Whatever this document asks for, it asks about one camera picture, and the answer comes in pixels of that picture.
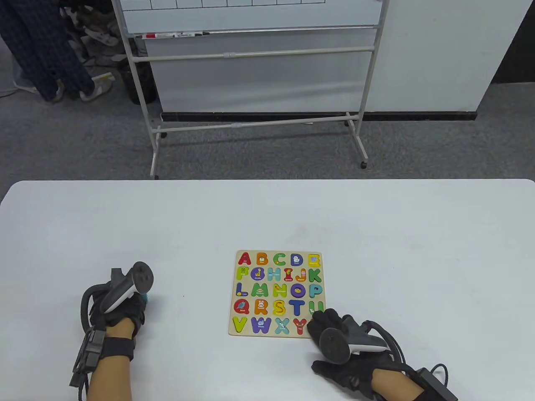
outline white table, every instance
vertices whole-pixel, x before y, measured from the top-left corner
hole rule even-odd
[[[532,401],[534,205],[523,180],[18,183],[0,207],[0,399],[76,399],[80,297],[137,260],[155,283],[135,400],[347,398],[310,370],[312,341],[227,334],[236,251],[270,249],[322,252],[327,305],[379,322],[414,368],[447,364],[459,399]]]

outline wooden alphabet puzzle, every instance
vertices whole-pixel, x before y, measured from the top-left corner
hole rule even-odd
[[[325,308],[321,253],[237,252],[230,335],[310,338],[306,325]]]

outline whiteboard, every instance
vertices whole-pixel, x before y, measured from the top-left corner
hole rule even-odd
[[[380,0],[120,0],[128,32],[376,25]]]

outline metal frame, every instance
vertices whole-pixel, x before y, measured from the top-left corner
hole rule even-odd
[[[379,50],[379,45],[381,43],[381,37],[383,35],[383,28],[385,25],[386,12],[388,10],[389,0],[382,0],[381,14],[379,22],[377,25],[360,25],[352,27],[332,27],[332,28],[288,28],[288,29],[259,29],[259,30],[243,30],[243,31],[214,31],[209,32],[210,34],[218,33],[238,33],[238,32],[282,32],[288,30],[317,30],[317,29],[345,29],[345,28],[361,28],[361,29],[375,29],[375,41],[373,46],[359,46],[359,47],[345,47],[345,48],[329,48],[329,49],[301,49],[301,50],[283,50],[283,51],[259,51],[259,52],[226,52],[226,53],[216,53],[216,54],[205,54],[205,55],[186,55],[186,56],[159,56],[159,57],[136,57],[132,54],[132,49],[128,41],[129,33],[126,31],[126,24],[123,19],[123,10],[120,5],[119,0],[111,0],[113,4],[113,9],[117,17],[119,31],[121,33],[121,38],[123,40],[123,45],[125,47],[126,56],[128,58],[128,64],[132,70],[132,77],[134,79],[135,89],[139,97],[141,111],[143,113],[143,118],[145,119],[145,125],[147,132],[149,134],[150,143],[152,145],[152,163],[150,167],[150,177],[153,179],[159,179],[156,174],[157,164],[158,164],[158,155],[160,150],[160,144],[163,137],[167,133],[174,132],[184,132],[184,131],[196,131],[202,129],[221,129],[221,128],[242,128],[242,127],[265,127],[273,125],[289,125],[289,124],[312,124],[314,122],[326,122],[326,121],[344,121],[349,128],[355,144],[357,146],[358,153],[362,158],[361,168],[366,168],[368,166],[368,154],[362,144],[360,138],[360,132],[362,128],[362,120],[364,112],[366,109],[366,103],[368,101],[368,95],[370,93],[371,80],[373,77],[373,70],[375,69],[375,63],[377,60],[377,53]],[[364,89],[362,93],[360,107],[358,109],[358,114],[351,114],[347,112],[345,115],[337,117],[320,117],[320,118],[302,118],[302,119],[292,119],[292,120],[274,120],[274,121],[262,121],[262,122],[235,122],[232,124],[219,124],[219,125],[201,125],[194,127],[170,127],[162,128],[158,126],[153,128],[150,123],[149,112],[147,110],[147,104],[145,102],[145,97],[143,95],[143,90],[141,88],[141,82],[137,74],[137,68],[135,67],[136,63],[142,63],[146,61],[170,61],[170,60],[200,60],[200,59],[232,59],[232,58],[248,58],[248,57],[273,57],[273,56],[299,56],[299,55],[318,55],[318,54],[332,54],[332,53],[355,53],[355,52],[370,52],[371,58],[368,67],[368,73],[366,75],[366,81],[364,83]]]

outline grid chart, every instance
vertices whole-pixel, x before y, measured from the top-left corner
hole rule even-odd
[[[323,4],[326,0],[121,0],[123,11]]]

